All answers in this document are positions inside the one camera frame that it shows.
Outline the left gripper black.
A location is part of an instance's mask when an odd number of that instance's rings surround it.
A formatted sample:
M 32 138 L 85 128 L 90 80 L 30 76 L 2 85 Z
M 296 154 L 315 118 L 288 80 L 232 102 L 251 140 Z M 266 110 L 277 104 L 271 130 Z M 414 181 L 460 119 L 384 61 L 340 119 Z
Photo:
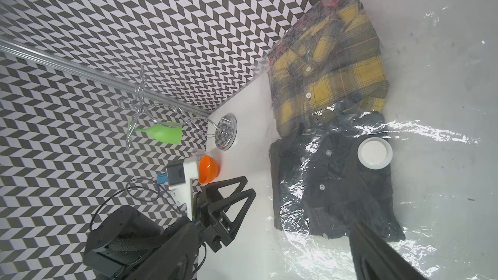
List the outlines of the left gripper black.
M 201 243 L 205 243 L 214 253 L 231 244 L 256 197 L 255 190 L 243 191 L 248 180 L 240 176 L 229 180 L 216 181 L 203 187 L 202 192 L 193 198 L 193 224 Z M 227 197 L 221 189 L 232 187 Z M 227 212 L 243 202 L 234 219 Z

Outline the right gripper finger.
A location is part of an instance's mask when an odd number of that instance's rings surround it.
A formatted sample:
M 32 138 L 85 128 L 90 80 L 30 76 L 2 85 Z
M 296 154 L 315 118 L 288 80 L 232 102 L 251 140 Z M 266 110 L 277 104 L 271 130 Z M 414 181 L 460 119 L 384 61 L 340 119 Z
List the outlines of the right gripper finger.
M 366 224 L 355 223 L 349 240 L 357 279 L 426 280 Z

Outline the clear plastic vacuum bag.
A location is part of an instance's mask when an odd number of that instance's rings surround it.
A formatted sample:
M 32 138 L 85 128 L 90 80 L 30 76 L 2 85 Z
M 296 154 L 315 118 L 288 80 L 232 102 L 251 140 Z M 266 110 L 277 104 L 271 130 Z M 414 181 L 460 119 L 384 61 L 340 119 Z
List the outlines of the clear plastic vacuum bag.
M 359 1 L 379 37 L 389 91 L 378 112 L 387 139 L 369 137 L 357 154 L 369 169 L 390 167 L 405 234 L 382 239 L 426 279 L 496 279 L 497 0 Z M 269 55 L 315 24 L 319 2 L 267 55 L 267 78 Z M 355 279 L 349 236 L 276 229 L 271 277 Z

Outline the yellow plaid shirt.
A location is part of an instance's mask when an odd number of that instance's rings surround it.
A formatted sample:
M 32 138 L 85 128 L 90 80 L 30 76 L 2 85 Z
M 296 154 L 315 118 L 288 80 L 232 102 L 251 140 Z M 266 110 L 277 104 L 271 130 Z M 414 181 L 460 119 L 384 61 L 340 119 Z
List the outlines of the yellow plaid shirt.
M 382 112 L 389 91 L 379 37 L 363 4 L 319 10 L 269 55 L 268 79 L 281 137 L 335 116 Z

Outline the red black plaid shirt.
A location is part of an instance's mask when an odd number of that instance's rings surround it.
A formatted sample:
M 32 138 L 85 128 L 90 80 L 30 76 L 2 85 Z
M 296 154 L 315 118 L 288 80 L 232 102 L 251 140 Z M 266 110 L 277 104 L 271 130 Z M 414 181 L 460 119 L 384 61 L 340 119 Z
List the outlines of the red black plaid shirt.
M 319 7 L 323 10 L 324 14 L 331 14 L 344 6 L 346 6 L 349 0 L 321 0 L 319 2 Z

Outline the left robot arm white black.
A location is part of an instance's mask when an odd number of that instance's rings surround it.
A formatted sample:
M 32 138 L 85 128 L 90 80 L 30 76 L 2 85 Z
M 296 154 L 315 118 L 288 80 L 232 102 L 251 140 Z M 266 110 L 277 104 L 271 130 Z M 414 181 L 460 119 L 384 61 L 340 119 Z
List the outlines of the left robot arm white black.
M 91 229 L 83 263 L 99 279 L 192 279 L 200 248 L 218 252 L 236 238 L 256 198 L 240 176 L 205 185 L 193 198 L 193 216 L 166 229 L 132 206 L 121 206 Z

